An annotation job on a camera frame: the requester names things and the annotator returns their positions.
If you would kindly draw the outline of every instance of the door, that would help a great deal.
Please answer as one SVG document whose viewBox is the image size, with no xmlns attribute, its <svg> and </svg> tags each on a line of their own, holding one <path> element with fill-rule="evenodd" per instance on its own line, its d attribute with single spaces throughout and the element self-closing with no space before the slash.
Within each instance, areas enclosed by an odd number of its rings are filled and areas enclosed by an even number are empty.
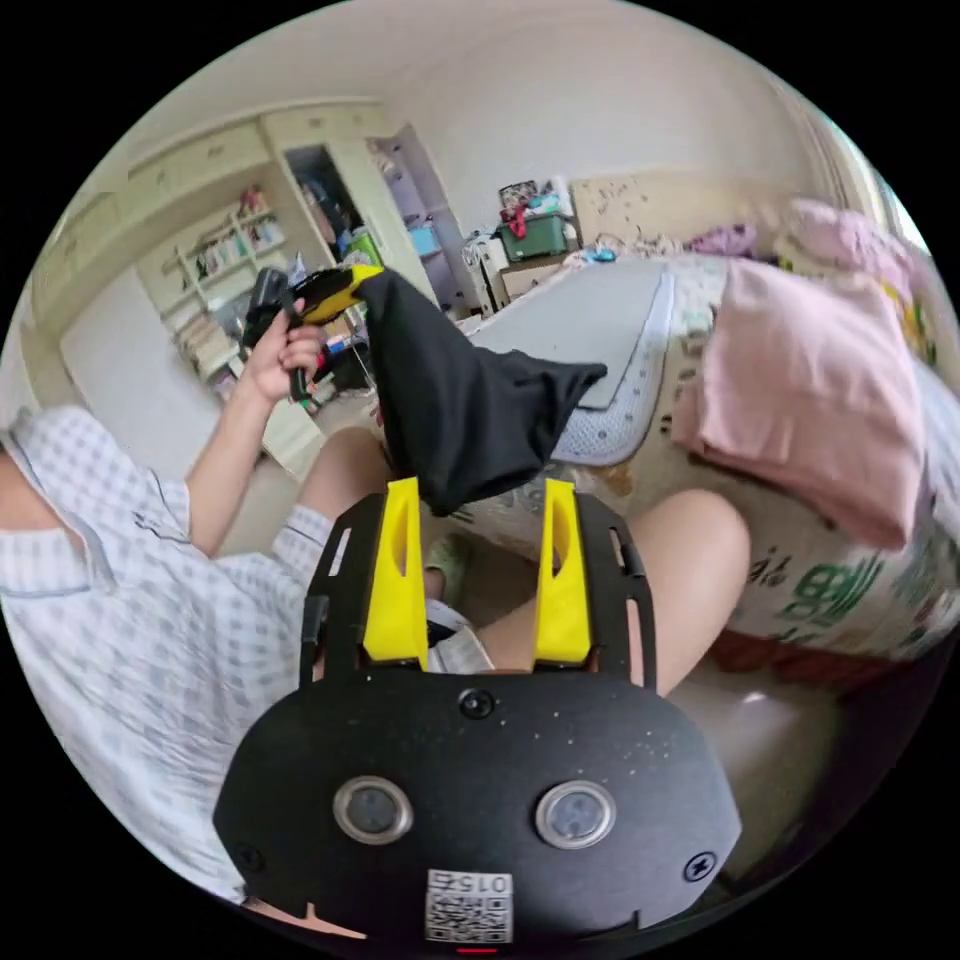
<svg viewBox="0 0 960 960">
<path fill-rule="evenodd" d="M 366 141 L 331 140 L 326 148 L 383 262 L 436 303 L 430 278 Z"/>
</svg>

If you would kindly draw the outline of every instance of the black cloth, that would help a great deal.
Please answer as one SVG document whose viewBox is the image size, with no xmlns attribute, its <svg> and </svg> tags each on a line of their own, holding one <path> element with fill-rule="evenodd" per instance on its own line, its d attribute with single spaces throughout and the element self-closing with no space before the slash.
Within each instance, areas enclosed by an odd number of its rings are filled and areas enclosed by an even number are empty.
<svg viewBox="0 0 960 960">
<path fill-rule="evenodd" d="M 438 517 L 543 470 L 603 364 L 535 360 L 475 347 L 392 270 L 357 288 L 390 459 L 417 477 Z"/>
</svg>

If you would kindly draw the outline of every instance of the gray mat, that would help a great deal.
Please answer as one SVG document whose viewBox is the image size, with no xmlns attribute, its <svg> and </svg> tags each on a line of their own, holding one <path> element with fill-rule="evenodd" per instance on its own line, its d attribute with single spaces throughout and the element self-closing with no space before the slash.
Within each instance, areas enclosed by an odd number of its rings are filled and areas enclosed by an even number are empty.
<svg viewBox="0 0 960 960">
<path fill-rule="evenodd" d="M 574 410 L 553 451 L 553 460 L 585 467 L 610 467 L 629 459 L 639 449 L 650 429 L 663 385 L 674 290 L 673 274 L 667 271 L 613 403 L 606 410 Z"/>
<path fill-rule="evenodd" d="M 606 410 L 613 401 L 660 286 L 651 260 L 594 264 L 528 293 L 471 338 L 494 353 L 520 350 L 538 360 L 602 363 L 607 375 L 580 401 Z"/>
</svg>

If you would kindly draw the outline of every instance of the mattress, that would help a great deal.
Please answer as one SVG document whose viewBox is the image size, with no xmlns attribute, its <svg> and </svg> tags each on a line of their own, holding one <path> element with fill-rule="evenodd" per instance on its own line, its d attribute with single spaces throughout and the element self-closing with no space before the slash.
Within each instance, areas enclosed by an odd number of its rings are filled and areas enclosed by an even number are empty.
<svg viewBox="0 0 960 960">
<path fill-rule="evenodd" d="M 960 621 L 960 551 L 932 517 L 921 517 L 898 552 L 851 543 L 813 510 L 763 483 L 718 470 L 670 439 L 673 405 L 696 373 L 720 301 L 727 261 L 684 255 L 674 278 L 669 343 L 651 429 L 627 459 L 607 467 L 553 462 L 534 481 L 470 504 L 456 522 L 512 552 L 537 559 L 545 480 L 575 484 L 622 515 L 647 510 L 680 490 L 725 496 L 753 542 L 751 572 L 728 630 L 809 650 L 912 660 Z"/>
</svg>

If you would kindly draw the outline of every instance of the green storage box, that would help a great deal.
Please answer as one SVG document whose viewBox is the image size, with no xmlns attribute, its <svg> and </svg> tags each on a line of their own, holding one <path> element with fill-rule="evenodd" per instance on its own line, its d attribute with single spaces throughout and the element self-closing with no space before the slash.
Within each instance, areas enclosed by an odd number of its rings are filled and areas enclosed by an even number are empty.
<svg viewBox="0 0 960 960">
<path fill-rule="evenodd" d="M 563 217 L 548 213 L 527 220 L 527 234 L 518 240 L 506 223 L 497 227 L 497 236 L 503 243 L 507 259 L 511 263 L 529 260 L 531 257 L 555 257 L 566 253 L 567 242 L 563 236 Z"/>
</svg>

